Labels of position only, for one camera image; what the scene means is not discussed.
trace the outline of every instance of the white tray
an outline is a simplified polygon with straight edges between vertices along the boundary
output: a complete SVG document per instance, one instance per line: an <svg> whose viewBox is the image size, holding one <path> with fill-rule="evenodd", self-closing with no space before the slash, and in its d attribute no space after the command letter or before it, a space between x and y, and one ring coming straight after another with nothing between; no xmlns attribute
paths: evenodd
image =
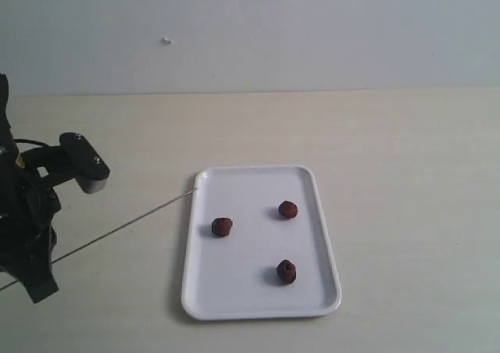
<svg viewBox="0 0 500 353"><path fill-rule="evenodd" d="M199 173L191 207L182 304L196 319L321 316L341 302L334 255L313 173L302 166L221 167ZM298 206L280 217L282 201ZM227 237L211 222L229 217ZM276 266L297 266L282 285Z"/></svg>

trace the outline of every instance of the white wall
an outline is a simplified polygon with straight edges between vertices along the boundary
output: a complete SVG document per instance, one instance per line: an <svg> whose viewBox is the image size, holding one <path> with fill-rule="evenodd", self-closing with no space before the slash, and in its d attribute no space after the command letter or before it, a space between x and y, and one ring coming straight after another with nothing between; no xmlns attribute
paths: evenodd
<svg viewBox="0 0 500 353"><path fill-rule="evenodd" d="M0 71L13 94L500 84L499 14L500 0L0 0Z"/></svg>

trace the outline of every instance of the small white speck on wall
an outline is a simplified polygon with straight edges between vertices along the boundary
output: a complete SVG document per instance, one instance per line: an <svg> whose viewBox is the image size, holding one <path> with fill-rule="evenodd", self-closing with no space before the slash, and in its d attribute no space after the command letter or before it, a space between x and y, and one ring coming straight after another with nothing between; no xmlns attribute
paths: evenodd
<svg viewBox="0 0 500 353"><path fill-rule="evenodd" d="M168 37L163 37L163 38L162 38L162 43L163 43L164 45L171 45L173 42L172 42L172 40L171 40L171 39L169 39Z"/></svg>

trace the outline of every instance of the wooden table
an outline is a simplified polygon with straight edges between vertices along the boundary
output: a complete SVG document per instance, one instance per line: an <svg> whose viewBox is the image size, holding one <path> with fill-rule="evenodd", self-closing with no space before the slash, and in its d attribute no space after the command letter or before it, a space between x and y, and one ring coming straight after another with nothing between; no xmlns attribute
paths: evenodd
<svg viewBox="0 0 500 353"><path fill-rule="evenodd" d="M180 305L191 199L0 293L0 351L500 351L500 88L13 98L17 137L86 135L112 170L58 188L54 258L210 166L316 174L344 292L317 319L198 323ZM0 286L11 279L2 274Z"/></svg>

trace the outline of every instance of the thin wire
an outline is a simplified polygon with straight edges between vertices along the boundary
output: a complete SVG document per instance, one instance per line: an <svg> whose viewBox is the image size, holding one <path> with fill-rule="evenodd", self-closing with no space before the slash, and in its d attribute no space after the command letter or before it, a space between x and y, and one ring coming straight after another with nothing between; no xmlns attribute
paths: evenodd
<svg viewBox="0 0 500 353"><path fill-rule="evenodd" d="M160 206L158 206L157 208L155 208L155 209L153 209L153 210L150 210L150 211L146 212L145 214L142 214L142 215L138 216L137 218L132 219L130 222L126 222L126 223L125 223L125 224L123 224L122 226L119 226L118 228L115 228L114 230L110 230L107 234L103 234L102 236L99 236L99 237L95 238L94 240L89 241L89 242L87 242L86 244L81 245L80 247L78 247L78 248L76 248L76 249L74 249L74 250L70 251L69 253L66 253L65 255L62 255L62 256L60 256L60 257L59 257L59 258L57 258L57 259L54 259L54 260L52 261L52 264L57 263L57 262L59 262L59 261L63 260L64 258L68 258L70 255L73 255L73 254L75 254L75 253L78 253L80 250L83 250L83 249L85 249L85 248L88 248L88 247L89 247L89 246L91 246L92 244L95 244L97 241L100 241L100 240L102 240L103 238L106 238L106 237L108 237L108 236L111 236L111 235L112 235L112 234L114 234L115 232L118 232L119 230L122 230L123 228L125 228L125 227L127 227L127 226L129 226L129 225L131 225L131 224L136 223L138 220L144 219L146 216L150 216L151 214L154 214L155 212L157 212L157 211L159 211L159 210L161 210L161 209L165 208L166 206L168 206L168 205L170 205L170 204L172 204L172 203L174 203L174 202L179 201L180 199L182 199L182 198L184 198L184 197L187 197L189 194L194 193L194 192L195 192L195 191L197 191L197 190L198 190L198 188L196 187L196 188L194 188L192 191L188 191L188 192L186 192L186 193L184 193L184 194L182 194L182 195L180 195L180 196L178 196L178 197L175 197L174 199L171 199L170 201L165 202L163 205L160 205ZM18 280L14 280L13 282L8 283L8 284L4 285L3 287L0 287L0 292L1 292L1 291L3 291L3 290L5 290L5 289L7 289L8 287L11 287L11 286L12 286L12 285L14 285L15 283L19 283L19 282L18 282Z"/></svg>
<svg viewBox="0 0 500 353"><path fill-rule="evenodd" d="M35 146L40 146L42 148L48 148L49 145L44 143L44 142L40 142L40 141L35 141L35 140L27 140L26 138L16 138L14 140L14 142L16 142L17 144L33 144Z"/></svg>

